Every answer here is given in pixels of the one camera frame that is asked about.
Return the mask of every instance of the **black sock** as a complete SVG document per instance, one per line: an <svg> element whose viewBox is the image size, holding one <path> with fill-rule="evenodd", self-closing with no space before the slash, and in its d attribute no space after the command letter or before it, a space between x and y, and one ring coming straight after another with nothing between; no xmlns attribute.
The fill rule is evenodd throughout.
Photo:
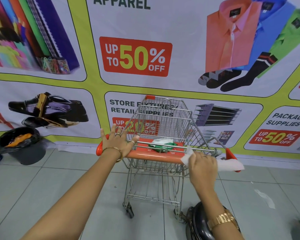
<svg viewBox="0 0 300 240"><path fill-rule="evenodd" d="M253 80L262 72L264 72L268 67L276 63L278 60L274 55L270 56L271 54L268 52L262 52L261 55L258 57L256 62L250 68L248 73L240 77L234 81L230 81L220 88L222 92L228 92L236 88L240 88L243 86L249 86L252 84Z"/></svg>
<svg viewBox="0 0 300 240"><path fill-rule="evenodd" d="M236 76L240 76L241 74L241 70L232 70L232 71L226 71L224 70L223 72L221 72L218 75L218 80L216 79L210 79L207 81L207 88L217 88L219 86L221 86L222 84L226 83L227 81L229 81L230 79L236 77Z"/></svg>

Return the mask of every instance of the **person's right arm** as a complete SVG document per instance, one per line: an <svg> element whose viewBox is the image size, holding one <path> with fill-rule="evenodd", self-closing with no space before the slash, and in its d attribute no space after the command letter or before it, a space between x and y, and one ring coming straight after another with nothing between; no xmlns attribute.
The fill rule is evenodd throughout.
<svg viewBox="0 0 300 240"><path fill-rule="evenodd" d="M194 186L208 219L216 219L225 210L216 192L214 182L218 173L216 158L195 152L189 159L190 181ZM232 222L216 225L212 229L216 240L244 240Z"/></svg>

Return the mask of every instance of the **trash bin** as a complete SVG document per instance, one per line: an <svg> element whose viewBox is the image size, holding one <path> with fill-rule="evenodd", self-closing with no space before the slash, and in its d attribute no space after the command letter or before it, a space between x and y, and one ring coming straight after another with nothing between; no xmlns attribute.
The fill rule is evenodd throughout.
<svg viewBox="0 0 300 240"><path fill-rule="evenodd" d="M16 137L25 134L32 136L21 141L14 147L7 147ZM40 161L46 154L46 149L41 142L41 136L38 130L31 127L19 127L5 132L0 136L0 154L10 154L13 158L23 165L31 165Z"/></svg>

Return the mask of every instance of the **watch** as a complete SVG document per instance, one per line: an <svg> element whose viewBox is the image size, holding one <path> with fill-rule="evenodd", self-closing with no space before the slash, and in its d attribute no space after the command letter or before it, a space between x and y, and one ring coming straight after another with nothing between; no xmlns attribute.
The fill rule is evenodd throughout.
<svg viewBox="0 0 300 240"><path fill-rule="evenodd" d="M215 219L208 220L208 227L209 227L210 231L212 231L212 229L215 226L220 225L222 223L226 223L226 222L232 222L236 226L236 228L239 230L239 226L238 226L236 219L233 217L233 215L231 214L231 212L228 209L224 209L224 213L221 215L218 215Z"/></svg>

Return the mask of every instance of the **black clothing tag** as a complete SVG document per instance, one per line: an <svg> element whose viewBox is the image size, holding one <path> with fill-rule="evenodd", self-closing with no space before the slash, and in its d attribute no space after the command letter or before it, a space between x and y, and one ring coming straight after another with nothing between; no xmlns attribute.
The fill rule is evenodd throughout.
<svg viewBox="0 0 300 240"><path fill-rule="evenodd" d="M262 3L261 10L271 11L271 9L273 8L273 5L274 5L273 2L264 1Z"/></svg>
<svg viewBox="0 0 300 240"><path fill-rule="evenodd" d="M295 20L293 20L293 22L291 23L294 27L299 28L300 27L300 19L296 18Z"/></svg>
<svg viewBox="0 0 300 240"><path fill-rule="evenodd" d="M236 9L233 9L233 10L230 11L229 17L231 18L231 17L233 17L233 16L239 15L240 12L241 12L241 8L240 8L240 7L239 7L239 8L236 8Z"/></svg>

